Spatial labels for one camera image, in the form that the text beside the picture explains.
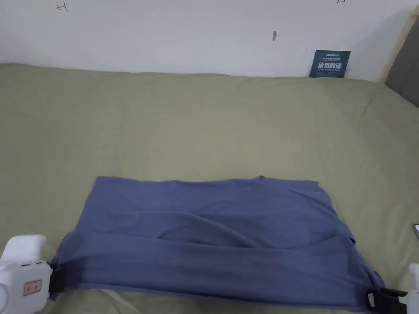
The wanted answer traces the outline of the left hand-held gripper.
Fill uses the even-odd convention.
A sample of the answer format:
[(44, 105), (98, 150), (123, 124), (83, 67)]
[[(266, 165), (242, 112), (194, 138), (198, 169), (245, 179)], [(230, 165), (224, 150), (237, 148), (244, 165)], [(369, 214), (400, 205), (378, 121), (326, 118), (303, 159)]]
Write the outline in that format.
[(0, 258), (0, 307), (44, 308), (50, 295), (64, 291), (65, 267), (42, 260), (44, 235), (18, 235)]

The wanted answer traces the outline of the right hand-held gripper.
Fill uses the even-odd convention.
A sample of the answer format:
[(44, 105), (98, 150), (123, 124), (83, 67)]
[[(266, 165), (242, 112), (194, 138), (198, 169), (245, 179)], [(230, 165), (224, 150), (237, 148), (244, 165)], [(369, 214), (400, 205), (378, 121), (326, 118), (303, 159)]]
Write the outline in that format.
[(367, 292), (366, 304), (370, 311), (406, 311), (407, 314), (419, 313), (419, 264), (410, 264), (414, 289), (408, 293), (382, 287)]

